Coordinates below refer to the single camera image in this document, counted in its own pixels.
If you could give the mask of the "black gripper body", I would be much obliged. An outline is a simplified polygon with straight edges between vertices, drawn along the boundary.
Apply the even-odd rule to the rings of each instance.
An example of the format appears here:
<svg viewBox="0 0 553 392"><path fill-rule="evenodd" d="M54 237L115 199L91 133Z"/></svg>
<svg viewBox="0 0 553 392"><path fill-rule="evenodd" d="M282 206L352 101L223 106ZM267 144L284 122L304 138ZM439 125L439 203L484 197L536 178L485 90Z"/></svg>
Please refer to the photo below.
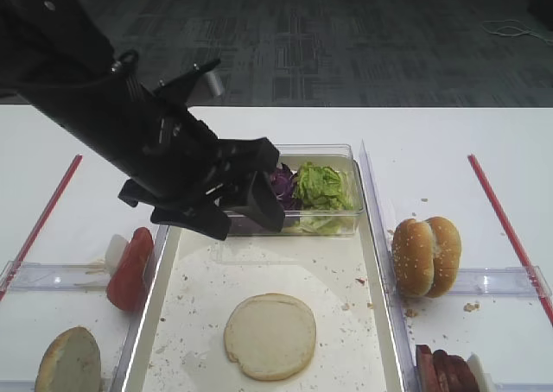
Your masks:
<svg viewBox="0 0 553 392"><path fill-rule="evenodd" d="M267 138L219 139L188 111L189 104L222 93L215 71L219 63L196 66L154 91L166 113L156 146L146 152L153 164L124 183L122 201L171 210L213 203L227 214L224 197L237 182L254 172L264 172L270 179L279 151Z"/></svg>

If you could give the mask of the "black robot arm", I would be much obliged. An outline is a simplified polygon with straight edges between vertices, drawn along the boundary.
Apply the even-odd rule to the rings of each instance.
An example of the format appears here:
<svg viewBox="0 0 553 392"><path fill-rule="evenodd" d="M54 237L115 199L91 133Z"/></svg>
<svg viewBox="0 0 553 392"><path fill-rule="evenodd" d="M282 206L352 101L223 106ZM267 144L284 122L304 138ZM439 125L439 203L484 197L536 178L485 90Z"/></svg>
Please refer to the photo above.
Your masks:
<svg viewBox="0 0 553 392"><path fill-rule="evenodd" d="M283 228L267 139L218 138L189 107L223 92L210 61L155 90L138 52L115 55L79 0L1 0L1 86L126 174L119 198L151 205L152 222L223 240L230 213Z"/></svg>

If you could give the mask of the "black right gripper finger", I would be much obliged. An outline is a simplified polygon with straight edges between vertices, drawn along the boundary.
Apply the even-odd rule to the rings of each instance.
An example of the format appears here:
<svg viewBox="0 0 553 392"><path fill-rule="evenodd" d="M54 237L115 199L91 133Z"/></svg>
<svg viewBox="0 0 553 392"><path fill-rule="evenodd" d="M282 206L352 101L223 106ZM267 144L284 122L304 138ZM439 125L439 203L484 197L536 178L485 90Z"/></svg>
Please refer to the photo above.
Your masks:
<svg viewBox="0 0 553 392"><path fill-rule="evenodd" d="M217 240L225 240L231 227L231 220L213 203L185 210L156 207L150 220L154 224L188 229Z"/></svg>

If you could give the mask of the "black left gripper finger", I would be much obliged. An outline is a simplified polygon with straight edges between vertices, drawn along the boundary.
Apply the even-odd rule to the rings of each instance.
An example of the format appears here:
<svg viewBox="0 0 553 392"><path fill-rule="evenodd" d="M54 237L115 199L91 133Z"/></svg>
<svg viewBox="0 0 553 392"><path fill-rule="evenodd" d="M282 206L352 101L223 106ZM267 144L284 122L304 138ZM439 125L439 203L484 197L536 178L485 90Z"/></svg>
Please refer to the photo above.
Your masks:
<svg viewBox="0 0 553 392"><path fill-rule="evenodd" d="M230 232L280 232L284 209L264 172L248 174L224 197L224 210L231 220Z"/></svg>

